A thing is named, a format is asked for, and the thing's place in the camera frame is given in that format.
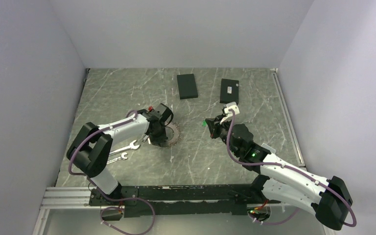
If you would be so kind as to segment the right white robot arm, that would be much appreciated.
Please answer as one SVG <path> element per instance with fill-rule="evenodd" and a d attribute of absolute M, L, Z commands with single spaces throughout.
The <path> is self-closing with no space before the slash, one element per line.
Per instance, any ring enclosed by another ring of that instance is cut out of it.
<path fill-rule="evenodd" d="M 250 196 L 256 203 L 276 200 L 313 214 L 324 226 L 339 231 L 357 225 L 353 200 L 343 179 L 326 178 L 300 169 L 254 142 L 245 124 L 226 121 L 226 115 L 207 118 L 212 139 L 221 139 L 229 157 L 258 174 Z"/>

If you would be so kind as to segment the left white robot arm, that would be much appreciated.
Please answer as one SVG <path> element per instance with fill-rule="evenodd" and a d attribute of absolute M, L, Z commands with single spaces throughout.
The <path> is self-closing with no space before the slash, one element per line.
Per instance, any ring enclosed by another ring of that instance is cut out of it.
<path fill-rule="evenodd" d="M 154 146 L 165 146 L 166 126 L 173 117 L 172 110 L 160 103 L 156 108 L 131 110 L 124 119 L 112 123 L 85 123 L 66 153 L 69 174 L 75 175 L 72 167 L 77 167 L 77 175 L 86 176 L 101 190 L 106 204 L 116 205 L 122 198 L 122 186 L 107 169 L 111 148 L 137 136 L 147 137 Z"/>

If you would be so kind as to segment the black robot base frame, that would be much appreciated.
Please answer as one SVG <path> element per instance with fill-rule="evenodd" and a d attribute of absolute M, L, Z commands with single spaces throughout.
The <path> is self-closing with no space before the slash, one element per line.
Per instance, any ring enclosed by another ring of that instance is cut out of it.
<path fill-rule="evenodd" d="M 267 202 L 262 194 L 267 176 L 257 176 L 250 184 L 123 186 L 124 202 L 105 199 L 92 189 L 91 207 L 122 206 L 125 218 L 151 215 L 188 215 L 229 213 L 246 215 L 253 205 Z"/>

